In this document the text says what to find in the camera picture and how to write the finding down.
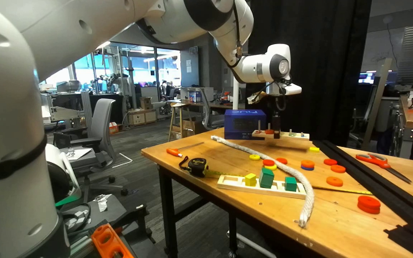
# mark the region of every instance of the white rope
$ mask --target white rope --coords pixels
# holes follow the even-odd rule
[[[290,167],[278,162],[277,160],[274,160],[272,157],[269,157],[268,155],[265,155],[265,154],[262,154],[260,152],[255,151],[255,150],[252,150],[250,148],[243,147],[241,145],[229,142],[226,139],[223,139],[221,137],[217,137],[216,135],[213,135],[211,137],[211,139],[213,139],[217,142],[223,143],[223,144],[225,144],[227,146],[230,146],[232,148],[235,148],[237,150],[241,150],[241,151],[247,152],[249,154],[259,155],[262,159],[273,160],[279,169],[291,174],[297,180],[299,180],[299,182],[302,183],[302,185],[304,186],[305,192],[306,192],[305,203],[304,203],[304,206],[302,208],[302,212],[300,213],[299,227],[305,228],[305,226],[307,225],[308,218],[310,218],[310,215],[312,214],[313,204],[315,202],[315,194],[313,192],[312,185],[310,185],[307,178],[305,178],[305,176],[301,172],[295,170],[294,168],[290,168]]]

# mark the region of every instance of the wooden stool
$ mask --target wooden stool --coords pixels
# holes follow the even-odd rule
[[[172,119],[170,121],[170,130],[168,131],[168,141],[170,142],[171,137],[172,137],[172,132],[173,132],[173,122],[175,121],[175,116],[176,116],[176,108],[179,108],[179,128],[180,132],[174,132],[175,134],[180,134],[180,139],[182,138],[182,132],[184,131],[184,127],[182,126],[182,108],[186,107],[187,109],[187,115],[189,116],[189,121],[192,124],[192,118],[190,117],[190,110],[189,110],[189,104],[187,103],[171,103],[172,106]]]

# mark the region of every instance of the yellow ring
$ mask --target yellow ring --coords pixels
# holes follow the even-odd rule
[[[259,157],[259,155],[256,155],[256,154],[251,154],[250,155],[250,160],[256,161],[256,160],[260,160],[260,159],[261,159],[261,157]]]
[[[274,164],[273,166],[264,166],[264,168],[270,169],[270,170],[277,170],[277,165]]]

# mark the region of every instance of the screwdriver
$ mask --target screwdriver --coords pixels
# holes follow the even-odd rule
[[[204,142],[198,142],[198,143],[196,143],[196,144],[189,145],[189,146],[185,146],[185,147],[182,147],[182,148],[179,148],[179,149],[168,148],[168,149],[167,149],[167,153],[168,153],[168,154],[171,154],[171,155],[173,155],[173,156],[182,157],[182,154],[179,153],[179,150],[187,149],[187,148],[190,148],[190,147],[194,147],[194,146],[200,145],[200,144],[202,144],[202,143],[204,143]]]

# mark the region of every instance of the scissors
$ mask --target scissors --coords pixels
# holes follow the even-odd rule
[[[388,160],[385,157],[382,157],[377,154],[373,153],[368,153],[367,155],[365,154],[357,154],[356,158],[358,160],[366,161],[375,165],[378,165],[379,167],[387,170],[388,172],[392,173],[393,175],[397,176],[401,180],[403,180],[406,183],[412,183],[412,181],[409,178],[406,178],[403,174],[399,173],[398,171],[394,170],[391,168],[391,166],[388,164]]]

